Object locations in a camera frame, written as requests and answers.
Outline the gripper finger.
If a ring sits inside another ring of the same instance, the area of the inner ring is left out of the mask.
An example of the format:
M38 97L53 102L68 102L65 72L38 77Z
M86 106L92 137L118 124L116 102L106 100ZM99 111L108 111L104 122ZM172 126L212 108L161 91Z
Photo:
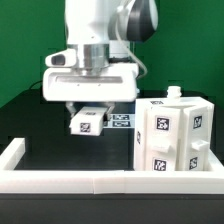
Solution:
M106 102L105 106L106 106L107 110L106 110L105 115L104 115L104 120L109 121L110 120L110 115L115 108L115 103L114 102Z
M74 107L74 103L73 102L66 102L65 105L66 105L67 110L70 113L70 116L73 117L77 112L76 108Z

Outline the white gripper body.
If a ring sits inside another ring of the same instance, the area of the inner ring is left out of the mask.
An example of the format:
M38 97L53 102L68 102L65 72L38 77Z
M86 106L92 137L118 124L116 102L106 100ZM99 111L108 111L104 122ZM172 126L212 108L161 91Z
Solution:
M113 63L99 75L80 75L71 68L49 68L43 77L47 101L132 102L137 96L135 63Z

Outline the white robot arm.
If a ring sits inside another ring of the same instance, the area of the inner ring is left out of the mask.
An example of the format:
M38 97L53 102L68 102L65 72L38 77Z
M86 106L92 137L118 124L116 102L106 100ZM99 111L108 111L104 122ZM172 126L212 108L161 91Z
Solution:
M64 21L67 48L45 59L44 98L64 102L73 117L78 103L102 104L109 115L134 101L147 68L130 44L155 33L155 0L65 0Z

